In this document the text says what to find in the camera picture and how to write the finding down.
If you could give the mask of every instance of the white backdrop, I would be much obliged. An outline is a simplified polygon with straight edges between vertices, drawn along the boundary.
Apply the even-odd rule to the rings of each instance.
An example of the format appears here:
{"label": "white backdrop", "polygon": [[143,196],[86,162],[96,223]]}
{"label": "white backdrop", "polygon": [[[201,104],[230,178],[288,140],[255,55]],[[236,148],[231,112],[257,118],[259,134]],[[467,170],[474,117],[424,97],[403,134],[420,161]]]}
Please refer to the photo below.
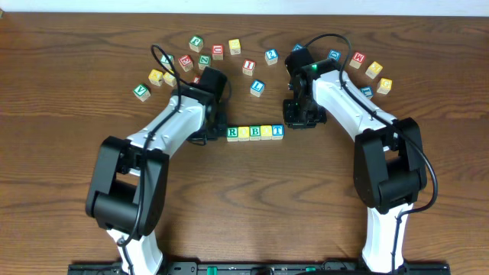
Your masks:
{"label": "white backdrop", "polygon": [[4,11],[489,16],[489,0],[0,0]]}

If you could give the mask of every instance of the table surface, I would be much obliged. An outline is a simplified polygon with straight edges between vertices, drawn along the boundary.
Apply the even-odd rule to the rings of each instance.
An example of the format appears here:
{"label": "table surface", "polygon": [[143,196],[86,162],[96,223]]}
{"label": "table surface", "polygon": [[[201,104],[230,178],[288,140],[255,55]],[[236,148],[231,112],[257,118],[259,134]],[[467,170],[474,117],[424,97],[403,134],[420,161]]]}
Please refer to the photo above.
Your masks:
{"label": "table surface", "polygon": [[[114,261],[111,238],[85,215],[85,199],[101,142],[143,128],[168,103],[170,87],[132,92],[158,66],[158,43],[180,57],[194,35],[202,53],[225,45],[212,61],[232,81],[229,121],[281,123],[294,44],[333,32],[366,55],[347,71],[359,86],[376,86],[374,60],[393,80],[375,104],[412,117],[439,178],[439,199],[410,217],[403,256],[446,260],[453,274],[489,272],[489,19],[349,16],[5,14],[0,20],[0,270],[2,274],[66,273],[67,264]],[[241,40],[239,56],[227,43]],[[277,49],[268,66],[264,51]],[[343,52],[336,38],[311,46],[314,57]],[[255,60],[252,77],[241,72]],[[183,78],[201,73],[198,66]],[[254,79],[266,83],[260,98]],[[167,254],[201,261],[322,261],[356,258],[367,213],[353,187],[353,142],[334,118],[307,131],[286,129],[282,141],[205,147],[185,143],[171,160],[164,212],[156,228]],[[427,203],[430,184],[417,205]]]}

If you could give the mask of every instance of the toy block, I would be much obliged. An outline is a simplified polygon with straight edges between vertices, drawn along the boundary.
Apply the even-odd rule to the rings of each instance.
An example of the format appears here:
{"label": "toy block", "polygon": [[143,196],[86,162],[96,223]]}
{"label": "toy block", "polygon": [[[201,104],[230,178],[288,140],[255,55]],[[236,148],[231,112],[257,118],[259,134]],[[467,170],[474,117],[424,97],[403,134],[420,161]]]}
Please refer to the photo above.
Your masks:
{"label": "toy block", "polygon": [[360,88],[360,92],[362,92],[365,95],[365,97],[367,97],[367,99],[371,99],[372,97],[374,97],[374,91],[370,86]]}
{"label": "toy block", "polygon": [[188,72],[193,69],[193,61],[192,58],[188,55],[184,55],[180,59],[178,59],[178,63],[180,63],[181,67],[184,71]]}
{"label": "toy block", "polygon": [[248,126],[238,127],[238,140],[239,141],[250,140],[250,128]]}
{"label": "toy block", "polygon": [[386,95],[390,92],[392,88],[392,80],[381,78],[379,84],[377,85],[377,92]]}
{"label": "toy block", "polygon": [[262,125],[260,126],[260,134],[262,141],[269,141],[272,139],[272,126],[271,125]]}
{"label": "toy block", "polygon": [[212,45],[212,58],[214,60],[224,59],[224,45]]}
{"label": "toy block", "polygon": [[303,46],[301,44],[296,44],[296,46],[293,47],[292,51],[300,50],[302,48],[303,48]]}
{"label": "toy block", "polygon": [[231,55],[241,53],[241,44],[239,43],[239,39],[229,41],[229,51],[231,52]]}
{"label": "toy block", "polygon": [[156,86],[161,86],[163,84],[163,73],[159,70],[152,70],[150,75],[148,76],[151,84]]}
{"label": "toy block", "polygon": [[383,68],[383,67],[382,67],[382,66],[381,66],[379,63],[377,63],[377,62],[375,62],[375,61],[374,61],[374,62],[373,62],[373,63],[372,63],[372,64],[371,64],[371,65],[368,67],[367,72],[365,72],[365,74],[366,74],[368,77],[370,77],[370,78],[374,79],[374,78],[375,78],[376,76],[378,76],[378,74],[381,72],[382,68]]}
{"label": "toy block", "polygon": [[265,89],[265,84],[259,80],[253,81],[253,84],[251,84],[251,94],[257,97],[260,97],[261,93]]}
{"label": "toy block", "polygon": [[353,55],[353,57],[351,58],[350,66],[354,67],[355,69],[358,69],[358,68],[360,68],[360,66],[364,62],[364,60],[365,60],[365,55],[363,55],[359,52],[356,52]]}
{"label": "toy block", "polygon": [[201,55],[199,57],[199,69],[204,70],[207,66],[211,66],[211,57]]}
{"label": "toy block", "polygon": [[278,53],[275,49],[267,50],[265,52],[265,60],[268,65],[275,64],[278,61]]}
{"label": "toy block", "polygon": [[238,141],[238,127],[228,127],[228,141]]}
{"label": "toy block", "polygon": [[151,96],[150,90],[148,87],[146,87],[145,84],[139,84],[139,86],[136,87],[132,92],[134,92],[136,97],[138,97],[138,99],[141,100],[142,102],[144,102],[146,99],[148,99]]}
{"label": "toy block", "polygon": [[339,57],[342,55],[342,53],[338,52],[337,50],[330,50],[328,54],[328,58],[332,58],[336,61],[339,61]]}
{"label": "toy block", "polygon": [[253,76],[254,68],[256,67],[256,63],[251,60],[244,60],[243,63],[243,73],[245,75]]}
{"label": "toy block", "polygon": [[283,125],[272,125],[272,139],[279,140],[283,138]]}
{"label": "toy block", "polygon": [[167,54],[167,56],[170,58],[170,60],[167,60],[167,58],[166,58],[166,57],[163,55],[163,56],[161,57],[161,63],[163,64],[163,66],[164,66],[165,68],[167,68],[167,69],[171,70],[171,65],[170,65],[170,62],[171,62],[171,63],[173,63],[173,64],[175,64],[175,63],[174,63],[174,58],[175,58],[175,57],[174,57],[173,55],[171,55],[171,54]]}
{"label": "toy block", "polygon": [[260,139],[260,126],[250,126],[250,141],[259,141]]}
{"label": "toy block", "polygon": [[190,49],[199,53],[204,48],[204,40],[201,37],[193,36],[189,42]]}
{"label": "toy block", "polygon": [[165,80],[166,84],[168,84],[172,87],[176,85],[176,77],[172,76],[170,73],[165,73],[165,75],[163,76],[163,79]]}

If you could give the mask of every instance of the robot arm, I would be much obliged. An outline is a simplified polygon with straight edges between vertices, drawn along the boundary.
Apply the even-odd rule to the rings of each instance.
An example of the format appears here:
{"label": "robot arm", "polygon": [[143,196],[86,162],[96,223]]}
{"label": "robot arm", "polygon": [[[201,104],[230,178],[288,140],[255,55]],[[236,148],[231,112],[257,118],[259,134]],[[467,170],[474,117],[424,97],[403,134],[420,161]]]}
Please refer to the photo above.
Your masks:
{"label": "robot arm", "polygon": [[[368,207],[367,241],[362,258],[373,272],[391,272],[396,217],[413,207],[418,192],[426,186],[423,161],[410,145],[372,118],[341,87],[340,65],[332,59],[314,63],[304,48],[293,51],[285,61],[291,76],[294,99],[283,103],[283,116],[290,128],[313,128],[326,122],[327,110],[355,142],[354,183]],[[419,127],[411,119],[402,121],[367,99],[343,72],[343,80],[353,96],[385,121],[390,122],[421,147]],[[399,151],[398,158],[385,160],[384,151]],[[395,268],[403,264],[402,243],[407,215],[402,217],[397,239]]]}
{"label": "robot arm", "polygon": [[[169,160],[189,138],[207,140],[225,134],[224,105],[219,101],[226,81],[218,70],[207,67],[199,84],[183,85],[179,111],[157,130],[149,143],[138,233],[125,249],[118,247],[124,272],[129,273],[130,265],[132,275],[156,274],[160,269],[163,254],[158,249],[154,228],[164,207]],[[140,191],[139,186],[117,180],[117,174],[141,175],[141,151],[147,134],[176,108],[176,93],[173,91],[168,106],[141,131],[126,140],[108,137],[102,143],[86,200],[86,213],[115,242],[126,239],[134,225]]]}

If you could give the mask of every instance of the brown tabletop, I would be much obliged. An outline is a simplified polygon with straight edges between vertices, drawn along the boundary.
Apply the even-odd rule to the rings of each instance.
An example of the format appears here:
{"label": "brown tabletop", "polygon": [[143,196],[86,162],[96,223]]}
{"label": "brown tabletop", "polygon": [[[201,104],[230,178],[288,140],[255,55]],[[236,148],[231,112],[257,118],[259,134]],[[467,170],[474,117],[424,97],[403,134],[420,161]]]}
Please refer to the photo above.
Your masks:
{"label": "brown tabletop", "polygon": [[[166,106],[170,87],[147,79],[158,66],[149,47],[176,57],[198,34],[225,45],[212,66],[232,81],[229,121],[282,123],[292,97],[284,58],[296,43],[325,32],[345,34],[366,55],[347,71],[358,87],[376,87],[367,66],[393,80],[373,102],[421,127],[423,146],[439,177],[439,199],[411,215],[407,260],[446,260],[453,274],[489,272],[489,20],[358,16],[14,14],[0,20],[0,273],[66,273],[78,261],[114,261],[116,246],[85,215],[85,199],[101,142],[139,131]],[[241,40],[230,56],[228,40]],[[277,49],[268,66],[264,51]],[[346,47],[337,39],[311,46],[316,58]],[[255,60],[253,76],[241,72]],[[191,80],[198,66],[183,73]],[[250,94],[254,79],[266,84]],[[152,96],[140,102],[139,83]],[[329,122],[286,129],[282,141],[197,147],[170,161],[164,212],[156,229],[164,253],[201,261],[322,261],[356,258],[367,211],[352,179],[351,138]],[[432,192],[428,184],[416,205]]]}

